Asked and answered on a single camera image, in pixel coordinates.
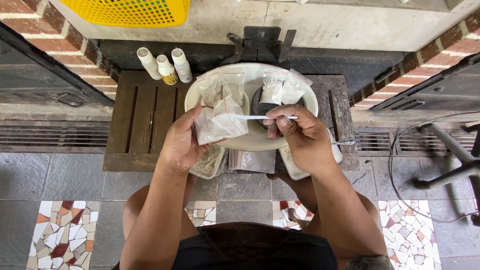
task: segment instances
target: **brick pillar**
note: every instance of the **brick pillar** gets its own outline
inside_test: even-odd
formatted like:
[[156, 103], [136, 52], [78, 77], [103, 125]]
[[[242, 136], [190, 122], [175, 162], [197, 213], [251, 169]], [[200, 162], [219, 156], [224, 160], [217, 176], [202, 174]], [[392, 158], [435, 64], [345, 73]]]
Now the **brick pillar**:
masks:
[[448, 29], [420, 51], [408, 53], [397, 72], [372, 82], [351, 96], [353, 110], [368, 110], [383, 101], [450, 68], [464, 57], [480, 52], [480, 10]]
[[48, 0], [2, 0], [0, 21], [115, 98], [118, 75], [107, 67], [96, 42], [78, 32]]

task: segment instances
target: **plastic bottle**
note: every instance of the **plastic bottle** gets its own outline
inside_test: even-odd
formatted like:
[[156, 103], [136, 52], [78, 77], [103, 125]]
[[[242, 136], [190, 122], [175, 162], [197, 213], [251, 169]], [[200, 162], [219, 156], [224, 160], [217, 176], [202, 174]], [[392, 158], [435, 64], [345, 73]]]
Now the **plastic bottle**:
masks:
[[187, 58], [185, 57], [185, 53], [183, 53], [181, 49], [173, 49], [172, 59], [179, 79], [183, 83], [191, 82], [193, 78], [192, 70], [190, 69], [190, 64], [188, 64]]
[[174, 85], [179, 80], [177, 72], [173, 65], [168, 61], [168, 58], [161, 54], [156, 58], [158, 63], [158, 72], [162, 75], [163, 81], [168, 85]]
[[142, 66], [144, 66], [145, 70], [147, 70], [148, 74], [150, 74], [154, 80], [160, 80], [162, 78], [158, 72], [158, 63], [147, 48], [139, 48], [137, 50], [137, 56], [142, 62]]

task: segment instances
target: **yellow plastic basket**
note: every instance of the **yellow plastic basket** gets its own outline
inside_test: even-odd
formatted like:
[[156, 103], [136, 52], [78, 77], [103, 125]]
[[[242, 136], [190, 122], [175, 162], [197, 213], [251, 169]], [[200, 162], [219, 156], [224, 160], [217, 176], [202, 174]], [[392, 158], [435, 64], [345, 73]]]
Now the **yellow plastic basket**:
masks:
[[190, 0], [60, 0], [86, 21], [122, 27], [179, 26]]

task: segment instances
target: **cable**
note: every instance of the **cable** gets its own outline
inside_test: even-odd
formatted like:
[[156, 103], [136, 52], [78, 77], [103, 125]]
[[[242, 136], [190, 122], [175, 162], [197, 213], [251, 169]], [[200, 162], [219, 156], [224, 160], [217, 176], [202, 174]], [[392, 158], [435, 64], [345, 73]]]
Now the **cable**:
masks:
[[462, 114], [474, 114], [474, 113], [480, 113], [480, 111], [472, 111], [472, 112], [462, 112], [462, 113], [454, 113], [454, 114], [449, 114], [449, 115], [444, 115], [444, 116], [438, 116], [438, 117], [434, 117], [434, 118], [431, 118], [431, 119], [428, 119], [428, 120], [425, 120], [423, 122], [420, 122], [418, 124], [415, 124], [409, 128], [407, 128], [404, 132], [402, 132], [400, 135], [398, 135], [395, 140], [393, 141], [392, 143], [392, 147], [390, 148], [390, 156], [388, 157], [388, 166], [389, 166], [389, 170], [388, 170], [388, 173], [390, 174], [390, 181], [392, 182], [392, 187], [393, 187], [393, 190], [395, 191], [395, 194], [396, 196], [409, 208], [409, 209], [412, 209], [414, 212], [416, 212], [417, 214], [420, 214], [424, 217], [427, 217], [427, 218], [430, 218], [431, 220], [433, 221], [436, 221], [436, 222], [439, 222], [439, 223], [451, 223], [451, 222], [455, 222], [457, 220], [460, 220], [462, 218], [465, 218], [465, 217], [468, 217], [468, 216], [471, 216], [473, 214], [477, 214], [477, 213], [480, 213], [480, 211], [477, 211], [477, 212], [473, 212], [473, 213], [469, 213], [469, 214], [466, 214], [466, 215], [463, 215], [457, 219], [454, 219], [452, 221], [441, 221], [441, 220], [438, 220], [438, 219], [434, 219], [433, 217], [429, 217], [428, 215], [425, 215], [425, 214], [422, 214], [418, 211], [416, 211], [415, 209], [413, 209], [412, 207], [410, 207], [404, 199], [402, 199], [402, 197], [400, 196], [400, 193], [398, 192], [397, 188], [395, 187], [395, 183], [393, 181], [393, 151], [394, 151], [394, 148], [395, 148], [395, 144], [396, 142], [398, 141], [398, 139], [403, 135], [405, 134], [407, 131], [409, 131], [410, 129], [420, 125], [420, 124], [423, 124], [423, 123], [426, 123], [426, 122], [430, 122], [430, 121], [433, 121], [433, 120], [437, 120], [437, 119], [440, 119], [440, 118], [446, 118], [446, 117], [451, 117], [451, 116], [456, 116], [456, 115], [462, 115]]

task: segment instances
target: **mosaic tile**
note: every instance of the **mosaic tile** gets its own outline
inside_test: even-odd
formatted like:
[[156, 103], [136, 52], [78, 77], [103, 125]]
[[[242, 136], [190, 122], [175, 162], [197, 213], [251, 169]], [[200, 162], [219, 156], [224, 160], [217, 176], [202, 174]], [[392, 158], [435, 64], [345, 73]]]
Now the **mosaic tile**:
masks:
[[216, 224], [216, 201], [192, 201], [185, 212], [195, 227]]
[[313, 214], [308, 211], [300, 201], [273, 201], [272, 202], [272, 224], [275, 227], [297, 229], [300, 225], [293, 221], [304, 221], [304, 226], [313, 218]]
[[97, 201], [42, 201], [27, 269], [88, 270], [99, 206]]
[[395, 270], [442, 270], [428, 201], [378, 201], [378, 207]]

